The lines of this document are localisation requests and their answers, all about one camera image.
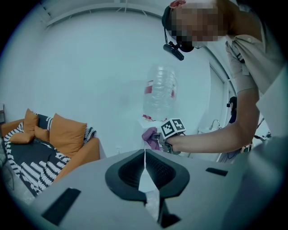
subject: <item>wrist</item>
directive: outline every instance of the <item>wrist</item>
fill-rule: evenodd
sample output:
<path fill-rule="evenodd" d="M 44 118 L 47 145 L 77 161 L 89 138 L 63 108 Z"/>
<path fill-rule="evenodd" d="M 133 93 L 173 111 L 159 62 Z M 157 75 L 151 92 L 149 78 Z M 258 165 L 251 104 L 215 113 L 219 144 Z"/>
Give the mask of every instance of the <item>wrist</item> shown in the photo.
<path fill-rule="evenodd" d="M 173 136 L 166 140 L 166 142 L 170 145 L 172 145 L 173 151 L 178 152 L 179 151 L 179 142 L 180 142 L 181 136 Z"/>

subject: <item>white wall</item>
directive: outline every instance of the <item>white wall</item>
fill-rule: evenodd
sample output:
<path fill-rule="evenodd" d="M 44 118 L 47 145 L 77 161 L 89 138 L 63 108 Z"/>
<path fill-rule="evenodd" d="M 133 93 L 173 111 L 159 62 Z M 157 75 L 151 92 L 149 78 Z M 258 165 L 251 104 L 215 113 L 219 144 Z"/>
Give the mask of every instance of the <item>white wall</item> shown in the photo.
<path fill-rule="evenodd" d="M 42 13 L 35 8 L 23 19 L 0 57 L 0 103 L 5 104 L 7 121 L 23 118 L 36 96 L 32 70 L 37 66 L 36 54 L 47 32 Z"/>
<path fill-rule="evenodd" d="M 29 29 L 37 28 L 31 23 Z M 196 132 L 209 100 L 209 62 L 201 50 L 185 54 L 182 62 L 165 52 L 159 18 L 101 11 L 53 25 L 40 45 L 34 33 L 20 31 L 29 46 L 21 37 L 2 59 L 0 98 L 8 121 L 22 118 L 28 107 L 48 116 L 57 112 L 93 126 L 106 156 L 116 154 L 116 146 L 134 150 L 147 74 L 162 62 L 179 72 L 174 115 L 183 119 L 187 134 Z M 24 47 L 29 56 L 18 60 Z"/>
<path fill-rule="evenodd" d="M 209 128 L 214 119 L 219 120 L 219 122 L 222 120 L 224 84 L 212 68 L 210 68 L 210 74 L 211 91 L 209 107 L 201 120 L 200 128 Z M 217 128 L 217 126 L 218 123 L 215 121 L 213 127 Z"/>
<path fill-rule="evenodd" d="M 207 48 L 213 53 L 220 64 L 223 66 L 226 74 L 229 76 L 231 83 L 234 88 L 236 88 L 236 82 L 232 78 L 232 70 L 229 63 L 227 51 L 226 51 L 226 41 L 225 37 L 220 38 L 218 41 L 208 42 Z"/>

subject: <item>pillow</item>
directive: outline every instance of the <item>pillow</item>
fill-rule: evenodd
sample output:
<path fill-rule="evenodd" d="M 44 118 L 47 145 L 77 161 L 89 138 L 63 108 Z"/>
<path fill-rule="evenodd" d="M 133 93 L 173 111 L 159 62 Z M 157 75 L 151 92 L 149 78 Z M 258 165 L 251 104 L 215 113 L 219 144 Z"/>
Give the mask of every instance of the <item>pillow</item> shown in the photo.
<path fill-rule="evenodd" d="M 14 144 L 28 144 L 34 138 L 34 135 L 30 133 L 15 133 L 10 137 L 10 142 Z"/>
<path fill-rule="evenodd" d="M 86 123 L 69 120 L 56 113 L 50 129 L 50 144 L 71 158 L 83 146 L 86 126 Z"/>
<path fill-rule="evenodd" d="M 36 125 L 38 125 L 38 115 L 32 113 L 30 109 L 27 109 L 24 118 L 23 131 L 34 135 L 34 128 Z"/>
<path fill-rule="evenodd" d="M 35 137 L 44 141 L 44 142 L 49 142 L 49 131 L 47 129 L 42 129 L 38 126 L 35 126 Z"/>

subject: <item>red label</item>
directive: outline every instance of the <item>red label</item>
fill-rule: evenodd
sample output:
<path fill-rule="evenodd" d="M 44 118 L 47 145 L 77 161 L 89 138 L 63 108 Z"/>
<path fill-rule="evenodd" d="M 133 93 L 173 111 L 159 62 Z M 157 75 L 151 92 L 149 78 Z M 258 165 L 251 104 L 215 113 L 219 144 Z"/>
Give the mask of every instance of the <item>red label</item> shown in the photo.
<path fill-rule="evenodd" d="M 147 115 L 145 115 L 145 114 L 143 114 L 143 117 L 146 118 L 146 119 L 148 119 L 148 120 L 155 121 L 155 120 L 153 120 L 150 116 L 147 116 Z"/>
<path fill-rule="evenodd" d="M 152 86 L 147 86 L 145 89 L 145 94 L 152 93 Z"/>

